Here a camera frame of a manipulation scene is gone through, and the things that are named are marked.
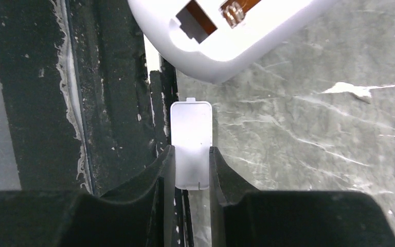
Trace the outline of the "white remote control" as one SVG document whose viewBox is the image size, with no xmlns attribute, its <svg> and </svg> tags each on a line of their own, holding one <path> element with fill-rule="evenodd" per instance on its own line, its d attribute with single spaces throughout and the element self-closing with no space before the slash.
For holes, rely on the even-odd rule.
<svg viewBox="0 0 395 247">
<path fill-rule="evenodd" d="M 129 1 L 159 54 L 183 74 L 217 84 L 263 57 L 334 1 Z"/>
</svg>

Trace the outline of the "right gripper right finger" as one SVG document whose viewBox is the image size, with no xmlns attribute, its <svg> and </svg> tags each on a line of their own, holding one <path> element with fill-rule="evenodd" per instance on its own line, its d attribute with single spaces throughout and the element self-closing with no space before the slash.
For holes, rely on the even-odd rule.
<svg viewBox="0 0 395 247">
<path fill-rule="evenodd" d="M 354 191 L 259 190 L 209 150 L 213 246 L 395 246 L 377 202 Z"/>
</svg>

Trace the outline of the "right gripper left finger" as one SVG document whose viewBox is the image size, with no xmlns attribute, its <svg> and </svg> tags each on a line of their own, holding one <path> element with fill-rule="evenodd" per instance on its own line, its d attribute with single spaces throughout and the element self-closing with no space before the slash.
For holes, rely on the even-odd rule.
<svg viewBox="0 0 395 247">
<path fill-rule="evenodd" d="M 0 191 L 0 246 L 174 246 L 175 149 L 101 197 Z"/>
</svg>

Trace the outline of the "white battery compartment cover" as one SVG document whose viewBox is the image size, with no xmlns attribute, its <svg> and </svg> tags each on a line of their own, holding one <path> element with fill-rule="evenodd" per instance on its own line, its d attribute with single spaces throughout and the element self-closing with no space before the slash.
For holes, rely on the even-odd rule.
<svg viewBox="0 0 395 247">
<path fill-rule="evenodd" d="M 189 97 L 172 104 L 170 120 L 176 188 L 208 189 L 209 150 L 213 144 L 212 105 Z"/>
</svg>

